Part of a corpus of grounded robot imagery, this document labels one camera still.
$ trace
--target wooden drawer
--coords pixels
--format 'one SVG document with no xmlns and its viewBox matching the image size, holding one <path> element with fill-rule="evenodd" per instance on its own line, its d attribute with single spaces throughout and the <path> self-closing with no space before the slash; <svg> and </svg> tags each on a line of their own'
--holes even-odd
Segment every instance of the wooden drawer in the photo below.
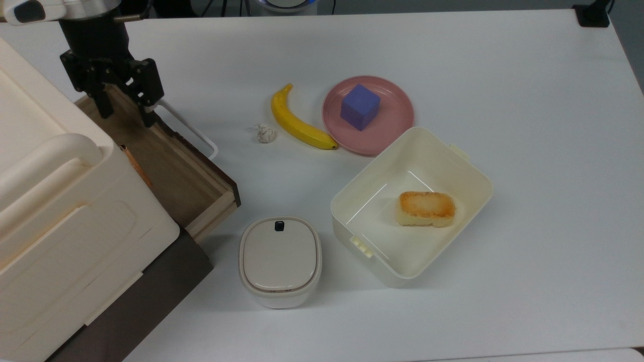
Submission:
<svg viewBox="0 0 644 362">
<path fill-rule="evenodd" d="M 108 89 L 114 114 L 99 115 L 93 99 L 76 105 L 131 154 L 130 160 L 168 214 L 201 242 L 241 205 L 237 185 L 161 118 L 143 126 L 136 105 L 117 88 Z"/>
</svg>

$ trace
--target toasted bread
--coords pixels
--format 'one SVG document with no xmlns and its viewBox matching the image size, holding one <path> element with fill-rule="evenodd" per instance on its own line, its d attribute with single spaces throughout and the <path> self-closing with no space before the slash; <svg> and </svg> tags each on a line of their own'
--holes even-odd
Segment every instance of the toasted bread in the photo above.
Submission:
<svg viewBox="0 0 644 362">
<path fill-rule="evenodd" d="M 456 206 L 444 193 L 403 192 L 398 197 L 396 221 L 400 225 L 434 225 L 444 227 L 454 221 Z"/>
</svg>

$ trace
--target white storage box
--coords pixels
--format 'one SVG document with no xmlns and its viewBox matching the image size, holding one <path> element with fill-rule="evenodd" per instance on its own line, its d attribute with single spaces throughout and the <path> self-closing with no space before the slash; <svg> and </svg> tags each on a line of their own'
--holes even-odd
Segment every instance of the white storage box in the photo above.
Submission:
<svg viewBox="0 0 644 362">
<path fill-rule="evenodd" d="M 448 227 L 400 226 L 398 196 L 435 191 L 457 206 Z M 337 238 L 387 286 L 418 276 L 492 197 L 490 180 L 427 129 L 403 133 L 331 201 Z"/>
<path fill-rule="evenodd" d="M 41 362 L 179 234 L 112 139 L 0 39 L 0 359 Z"/>
<path fill-rule="evenodd" d="M 258 220 L 240 243 L 241 284 L 264 307 L 282 309 L 302 304 L 322 271 L 317 232 L 293 216 Z"/>
</svg>

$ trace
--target banana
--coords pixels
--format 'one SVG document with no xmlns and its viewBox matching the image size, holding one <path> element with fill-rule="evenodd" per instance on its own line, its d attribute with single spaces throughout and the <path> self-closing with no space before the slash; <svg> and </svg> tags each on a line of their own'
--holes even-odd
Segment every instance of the banana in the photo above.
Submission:
<svg viewBox="0 0 644 362">
<path fill-rule="evenodd" d="M 324 131 L 302 122 L 297 118 L 287 105 L 287 99 L 293 84 L 287 84 L 277 91 L 270 100 L 270 110 L 278 124 L 298 140 L 321 149 L 336 149 L 337 143 Z"/>
</svg>

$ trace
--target purple cube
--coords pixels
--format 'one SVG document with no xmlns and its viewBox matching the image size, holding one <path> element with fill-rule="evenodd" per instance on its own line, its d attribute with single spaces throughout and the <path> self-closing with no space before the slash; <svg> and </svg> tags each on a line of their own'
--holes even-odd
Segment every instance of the purple cube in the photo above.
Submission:
<svg viewBox="0 0 644 362">
<path fill-rule="evenodd" d="M 340 117 L 362 131 L 378 114 L 379 108 L 380 97 L 357 84 L 342 100 Z"/>
</svg>

